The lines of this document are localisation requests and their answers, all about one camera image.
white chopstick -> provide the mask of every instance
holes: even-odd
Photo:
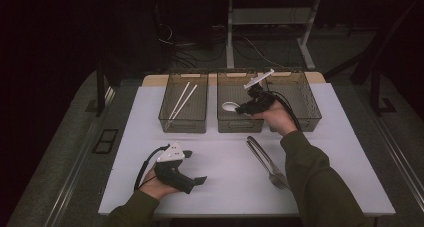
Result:
[[[175,105],[174,109],[171,112],[171,115],[169,116],[168,122],[165,125],[165,130],[167,130],[169,128],[169,125],[171,124],[171,122],[175,119],[175,117],[177,117],[177,115],[180,113],[181,109],[184,107],[184,105],[186,104],[186,102],[188,101],[188,99],[190,99],[191,95],[193,94],[193,92],[196,90],[197,85],[195,85],[193,87],[193,89],[190,91],[190,93],[188,94],[188,96],[185,98],[185,100],[183,101],[183,103],[181,104],[181,106],[178,108],[178,110],[175,112],[175,109],[178,107],[178,104],[180,103],[182,97],[184,96],[187,87],[189,86],[190,82],[187,83],[186,87],[183,90],[183,93],[181,94],[180,98],[177,101],[177,104]]]

white table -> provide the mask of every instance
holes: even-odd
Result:
[[[332,167],[344,179],[367,216],[394,214],[331,84],[311,84],[311,89],[322,119],[314,132],[305,133],[306,137],[329,156]],[[155,211],[156,218],[298,216],[292,193],[270,183],[267,172],[245,144],[246,137],[252,135],[284,172],[285,153],[276,133],[270,132],[266,124],[262,133],[218,133],[217,91],[213,84],[208,94],[207,132],[164,133],[158,120],[164,92],[165,86],[147,84],[139,88],[99,208],[100,214],[108,214],[126,203],[143,161],[153,150],[179,141],[184,150],[193,151],[191,158],[185,159],[179,167],[180,172],[190,178],[208,178],[204,185],[195,186],[189,195],[176,193],[165,197]]]

transparent container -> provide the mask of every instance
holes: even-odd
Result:
[[[263,120],[252,120],[244,114],[229,112],[222,109],[225,102],[243,104],[252,98],[243,85],[257,77],[256,69],[236,68],[219,69],[217,73],[217,118],[220,133],[259,133],[262,131]]]
[[[272,69],[275,72],[265,79],[268,90],[278,92],[288,100],[303,132],[314,131],[322,116],[305,73],[289,68]]]
[[[207,70],[173,70],[158,117],[162,130],[165,133],[206,133],[207,99]]]

person's right hand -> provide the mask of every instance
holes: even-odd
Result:
[[[174,187],[162,183],[156,177],[155,165],[156,163],[146,174],[146,177],[144,177],[143,184],[140,186],[139,190],[157,200],[161,200],[166,195],[179,192],[179,190],[175,189]]]
[[[282,136],[297,130],[290,115],[278,101],[275,101],[268,110],[251,115],[251,118],[264,119],[271,128]]]

person's left hand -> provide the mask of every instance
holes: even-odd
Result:
[[[163,197],[165,197],[168,194],[179,192],[179,190],[175,189],[174,187],[171,187],[169,185],[166,185],[162,183],[158,178],[156,177],[155,173],[155,165],[149,170],[149,172],[146,174],[143,180],[143,184],[139,188],[141,192],[144,192],[153,198],[160,200]]]

